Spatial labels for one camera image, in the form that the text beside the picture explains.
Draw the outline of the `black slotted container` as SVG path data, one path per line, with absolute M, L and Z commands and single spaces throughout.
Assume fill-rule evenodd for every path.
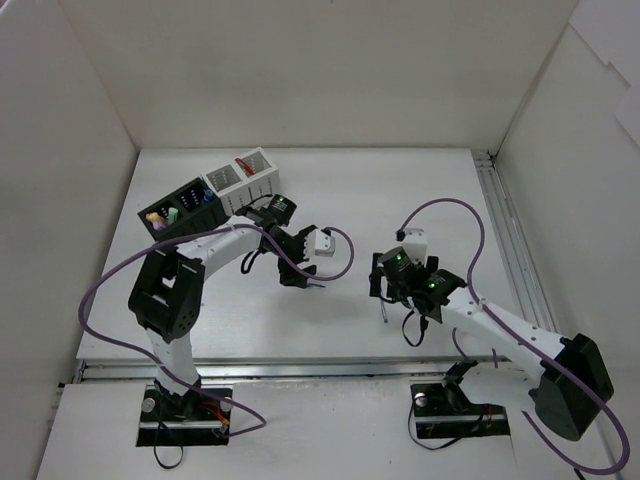
M 177 190 L 167 194 L 152 205 L 138 212 L 138 217 L 155 242 L 175 237 L 205 233 L 226 223 L 227 215 L 221 200 L 214 194 L 210 203 L 203 203 L 204 191 L 209 189 L 201 177 L 197 177 Z M 179 211 L 179 219 L 173 225 L 167 225 L 167 213 L 170 207 Z M 146 220 L 148 213 L 156 212 L 166 223 L 166 229 L 156 231 L 154 223 Z

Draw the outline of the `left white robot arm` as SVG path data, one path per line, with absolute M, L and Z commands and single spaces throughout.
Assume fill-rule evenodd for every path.
M 180 420 L 191 418 L 199 409 L 201 377 L 193 359 L 190 331 L 200 314 L 205 282 L 213 274 L 246 254 L 272 253 L 278 257 L 280 283 L 304 289 L 317 267 L 301 269 L 299 265 L 334 252 L 334 238 L 314 225 L 292 235 L 274 219 L 233 216 L 210 237 L 147 254 L 128 308 L 159 361 L 155 385 L 164 396 L 164 408 Z

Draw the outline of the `green highlighter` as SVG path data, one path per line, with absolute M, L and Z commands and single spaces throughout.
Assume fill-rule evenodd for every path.
M 179 211 L 174 207 L 170 207 L 167 213 L 167 225 L 168 226 L 173 225 L 174 223 L 177 222 L 178 219 L 179 219 Z

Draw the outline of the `red pen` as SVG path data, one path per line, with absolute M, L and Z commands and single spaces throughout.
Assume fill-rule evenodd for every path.
M 248 176 L 252 176 L 255 174 L 253 168 L 248 163 L 246 163 L 243 159 L 236 158 L 235 161 Z

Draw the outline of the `white slotted container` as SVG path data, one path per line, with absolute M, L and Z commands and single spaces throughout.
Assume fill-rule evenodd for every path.
M 248 163 L 255 174 L 248 176 L 236 163 L 236 158 Z M 282 192 L 279 168 L 261 147 L 233 156 L 231 162 L 203 173 L 202 179 L 221 200 L 229 216 L 246 206 L 263 205 Z

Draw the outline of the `aluminium front rail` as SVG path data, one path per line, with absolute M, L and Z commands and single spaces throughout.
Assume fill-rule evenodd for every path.
M 205 380 L 259 380 L 338 377 L 424 376 L 445 373 L 456 361 L 442 358 L 391 358 L 382 360 L 277 362 L 198 362 L 196 369 Z M 147 380 L 157 367 L 149 361 L 82 360 L 76 367 L 76 381 Z

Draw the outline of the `blue pen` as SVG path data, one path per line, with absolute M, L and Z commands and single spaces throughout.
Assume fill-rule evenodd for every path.
M 383 323 L 386 324 L 388 323 L 389 319 L 388 319 L 386 303 L 383 300 L 380 300 L 380 309 L 381 309 L 381 317 L 382 317 Z

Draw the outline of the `aluminium side rail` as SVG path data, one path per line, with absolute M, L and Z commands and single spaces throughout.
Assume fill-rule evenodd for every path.
M 472 150 L 471 154 L 517 305 L 525 320 L 559 333 L 561 328 L 549 308 L 521 222 L 496 161 L 486 151 Z

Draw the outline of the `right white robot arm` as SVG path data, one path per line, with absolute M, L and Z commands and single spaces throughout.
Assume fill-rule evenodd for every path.
M 565 440 L 581 439 L 602 411 L 568 373 L 599 400 L 613 396 L 601 352 L 584 334 L 568 338 L 536 327 L 473 296 L 461 277 L 413 261 L 401 247 L 372 255 L 369 295 L 380 295 L 383 283 L 387 301 L 402 304 L 423 322 L 444 324 L 485 342 L 524 370 L 533 382 L 528 396 L 535 414 Z

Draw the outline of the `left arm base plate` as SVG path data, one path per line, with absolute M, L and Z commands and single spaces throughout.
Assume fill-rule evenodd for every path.
M 136 447 L 210 447 L 229 443 L 230 412 L 217 401 L 195 400 L 182 413 L 155 387 L 147 386 L 141 402 Z

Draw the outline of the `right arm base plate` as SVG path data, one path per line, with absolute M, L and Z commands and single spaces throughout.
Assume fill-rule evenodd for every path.
M 457 386 L 412 384 L 410 392 L 410 435 L 430 450 L 471 438 L 511 434 L 504 407 L 472 403 Z

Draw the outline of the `yellow highlighter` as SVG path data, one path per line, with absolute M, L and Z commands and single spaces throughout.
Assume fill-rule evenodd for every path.
M 150 223 L 161 222 L 163 220 L 163 218 L 156 212 L 148 213 L 145 218 Z

